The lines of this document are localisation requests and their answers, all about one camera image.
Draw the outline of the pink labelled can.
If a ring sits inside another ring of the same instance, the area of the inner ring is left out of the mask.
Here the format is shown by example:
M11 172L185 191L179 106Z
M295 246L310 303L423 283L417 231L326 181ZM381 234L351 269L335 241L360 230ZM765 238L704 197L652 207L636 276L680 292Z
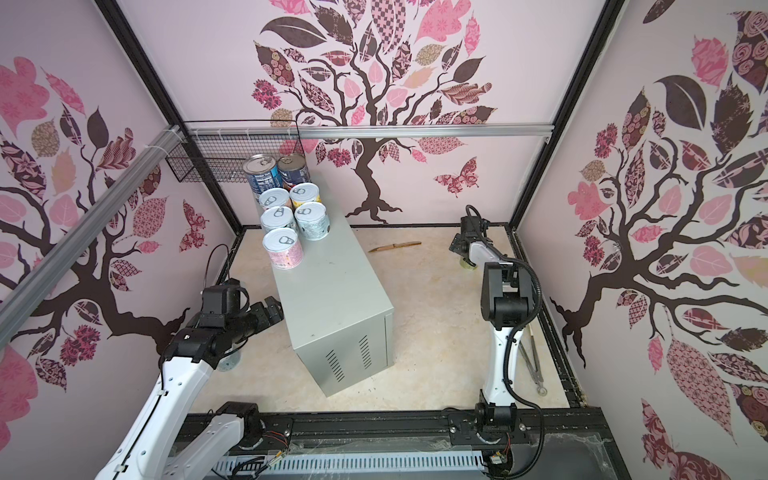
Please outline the pink labelled can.
M298 233L291 228L278 228L269 231L262 240L274 268L290 270L303 260L303 248Z
M271 188L264 191L259 195L258 202L264 211L276 207L293 208L290 193L284 188Z

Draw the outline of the pale blue labelled can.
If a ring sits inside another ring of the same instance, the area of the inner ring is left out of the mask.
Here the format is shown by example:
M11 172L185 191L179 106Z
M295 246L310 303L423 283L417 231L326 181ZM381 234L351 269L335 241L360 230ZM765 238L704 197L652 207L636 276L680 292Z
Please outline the pale blue labelled can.
M330 232L330 219L326 207L320 202L307 202L294 210L301 234L308 241L324 239Z

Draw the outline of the yellow labelled can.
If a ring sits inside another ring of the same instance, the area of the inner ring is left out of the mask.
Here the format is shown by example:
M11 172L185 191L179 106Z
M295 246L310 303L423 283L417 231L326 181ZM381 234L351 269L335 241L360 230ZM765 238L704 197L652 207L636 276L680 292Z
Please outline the yellow labelled can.
M289 196L294 209L299 208L306 203L321 202L320 189L316 184L311 182L295 185L289 191Z

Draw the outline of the large blue labelled can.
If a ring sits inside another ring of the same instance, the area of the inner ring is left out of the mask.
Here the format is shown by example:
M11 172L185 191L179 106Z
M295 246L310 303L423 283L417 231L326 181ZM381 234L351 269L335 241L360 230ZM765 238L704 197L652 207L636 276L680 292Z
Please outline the large blue labelled can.
M267 190L281 188L283 185L277 160L270 155L251 156L244 162L243 172L256 198Z

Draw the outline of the dark red labelled can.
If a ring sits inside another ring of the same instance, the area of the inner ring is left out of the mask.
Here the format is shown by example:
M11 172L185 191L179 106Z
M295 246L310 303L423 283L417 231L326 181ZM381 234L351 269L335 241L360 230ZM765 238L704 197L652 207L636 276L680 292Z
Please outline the dark red labelled can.
M298 184L312 182L306 159L301 154L285 155L278 160L277 166L283 186L288 190Z

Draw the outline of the teal labelled can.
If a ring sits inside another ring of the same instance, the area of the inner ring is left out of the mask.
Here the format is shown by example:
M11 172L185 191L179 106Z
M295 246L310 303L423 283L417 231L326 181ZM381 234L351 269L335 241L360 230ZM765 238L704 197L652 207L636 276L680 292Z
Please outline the teal labelled can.
M220 372L228 372L234 370L241 360L241 352L237 351L232 353L231 355L227 355L225 358L223 358L217 366L217 370Z

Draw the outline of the white green labelled can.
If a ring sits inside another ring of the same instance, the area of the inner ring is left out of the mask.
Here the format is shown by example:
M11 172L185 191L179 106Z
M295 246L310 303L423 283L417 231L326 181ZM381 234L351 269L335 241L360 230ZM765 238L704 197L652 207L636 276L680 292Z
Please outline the white green labelled can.
M260 217L262 229L268 233L270 231L290 228L297 230L297 223L291 207L279 206L272 207L263 212Z

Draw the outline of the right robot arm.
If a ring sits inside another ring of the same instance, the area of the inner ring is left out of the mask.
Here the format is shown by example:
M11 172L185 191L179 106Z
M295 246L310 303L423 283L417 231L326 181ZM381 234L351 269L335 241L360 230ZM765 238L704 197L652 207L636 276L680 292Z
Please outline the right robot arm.
M479 210L468 205L460 232L449 247L465 266L482 272L480 311L490 327L491 354L475 406L475 428L484 441L490 434L512 431L517 426L517 408L532 405L514 390L514 379L524 331L537 319L543 304L534 270L499 250L487 235L489 227Z

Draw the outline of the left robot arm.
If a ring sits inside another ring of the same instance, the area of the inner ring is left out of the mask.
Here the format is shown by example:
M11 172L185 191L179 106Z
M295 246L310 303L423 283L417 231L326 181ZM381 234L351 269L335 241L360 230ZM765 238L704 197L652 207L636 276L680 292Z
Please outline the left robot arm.
M267 438L257 405L234 403L177 455L172 447L199 393L220 363L258 333L281 322L273 297L252 303L236 280L205 288L201 310L170 341L159 359L159 376L139 415L100 479L202 479L232 448L251 450Z

